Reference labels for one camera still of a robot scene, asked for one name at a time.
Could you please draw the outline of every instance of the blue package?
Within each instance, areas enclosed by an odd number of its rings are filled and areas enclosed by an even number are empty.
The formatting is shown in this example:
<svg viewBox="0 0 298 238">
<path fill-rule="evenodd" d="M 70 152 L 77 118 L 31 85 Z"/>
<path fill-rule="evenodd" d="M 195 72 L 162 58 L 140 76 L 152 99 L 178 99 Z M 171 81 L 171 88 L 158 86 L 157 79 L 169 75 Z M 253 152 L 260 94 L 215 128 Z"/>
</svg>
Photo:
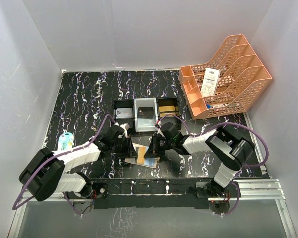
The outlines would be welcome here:
<svg viewBox="0 0 298 238">
<path fill-rule="evenodd" d="M 58 151 L 59 150 L 69 150 L 73 146 L 74 137 L 72 133 L 65 132 L 59 137 L 58 141 Z"/>
</svg>

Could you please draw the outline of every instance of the white wall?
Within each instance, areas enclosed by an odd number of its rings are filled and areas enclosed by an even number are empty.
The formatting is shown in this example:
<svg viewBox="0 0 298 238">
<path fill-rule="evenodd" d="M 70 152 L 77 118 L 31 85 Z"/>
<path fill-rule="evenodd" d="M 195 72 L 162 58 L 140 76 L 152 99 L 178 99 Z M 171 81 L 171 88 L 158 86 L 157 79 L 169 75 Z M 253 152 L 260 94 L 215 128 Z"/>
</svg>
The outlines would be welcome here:
<svg viewBox="0 0 298 238">
<path fill-rule="evenodd" d="M 298 0 L 274 0 L 251 44 L 274 81 L 250 117 L 268 143 L 267 167 L 281 182 L 298 234 Z"/>
<path fill-rule="evenodd" d="M 207 62 L 228 35 L 255 34 L 272 0 L 23 0 L 60 69 Z"/>
<path fill-rule="evenodd" d="M 60 79 L 22 0 L 0 0 L 0 238 L 14 216 L 18 176 L 42 146 Z"/>
</svg>

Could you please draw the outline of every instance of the marble pattern tabletop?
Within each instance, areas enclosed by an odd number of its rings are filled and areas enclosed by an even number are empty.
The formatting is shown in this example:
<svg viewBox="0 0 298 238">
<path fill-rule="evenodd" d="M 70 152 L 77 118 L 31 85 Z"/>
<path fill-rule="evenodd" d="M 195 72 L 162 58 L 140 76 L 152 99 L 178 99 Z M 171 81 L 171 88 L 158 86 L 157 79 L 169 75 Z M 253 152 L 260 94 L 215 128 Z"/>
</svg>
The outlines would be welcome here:
<svg viewBox="0 0 298 238">
<path fill-rule="evenodd" d="M 121 99 L 177 97 L 182 118 L 196 134 L 225 121 L 247 125 L 243 113 L 192 120 L 178 74 L 176 70 L 64 73 L 44 145 L 56 150 L 58 138 L 64 132 L 74 135 L 74 146 L 85 143 L 96 134 L 104 116 L 112 114 L 113 100 Z M 104 130 L 109 124 L 109 121 L 105 123 Z M 235 129 L 250 138 L 244 129 Z M 134 143 L 145 146 L 149 146 L 149 139 L 150 136 L 132 138 Z M 248 163 L 258 163 L 255 153 Z M 76 167 L 73 171 L 82 171 L 91 179 L 212 178 L 219 166 L 219 159 L 211 151 L 182 156 L 170 150 L 155 169 L 130 165 L 107 153 L 97 162 Z M 240 176 L 262 177 L 262 172 L 260 168 L 243 169 Z"/>
</svg>

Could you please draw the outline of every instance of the plastic mesh organizer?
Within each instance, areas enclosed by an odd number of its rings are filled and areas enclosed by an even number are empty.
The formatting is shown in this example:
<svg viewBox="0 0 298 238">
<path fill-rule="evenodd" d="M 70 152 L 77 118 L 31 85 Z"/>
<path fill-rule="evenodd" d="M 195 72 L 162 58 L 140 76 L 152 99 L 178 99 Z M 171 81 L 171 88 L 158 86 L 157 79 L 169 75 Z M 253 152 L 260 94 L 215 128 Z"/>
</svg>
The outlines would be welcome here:
<svg viewBox="0 0 298 238">
<path fill-rule="evenodd" d="M 202 97 L 205 68 L 221 71 L 216 93 Z M 179 81 L 192 119 L 246 112 L 272 79 L 243 34 L 229 36 L 206 64 L 180 68 Z M 207 108 L 207 105 L 224 104 Z"/>
</svg>

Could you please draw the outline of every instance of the white paper slip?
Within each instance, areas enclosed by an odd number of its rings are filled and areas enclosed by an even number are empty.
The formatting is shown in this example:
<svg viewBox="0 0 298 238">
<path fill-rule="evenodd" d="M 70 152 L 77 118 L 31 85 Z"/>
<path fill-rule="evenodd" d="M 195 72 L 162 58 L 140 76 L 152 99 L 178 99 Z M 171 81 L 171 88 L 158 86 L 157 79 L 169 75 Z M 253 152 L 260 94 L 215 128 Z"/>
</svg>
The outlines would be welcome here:
<svg viewBox="0 0 298 238">
<path fill-rule="evenodd" d="M 212 96 L 217 88 L 220 71 L 212 68 L 206 68 L 202 82 L 202 97 Z"/>
</svg>

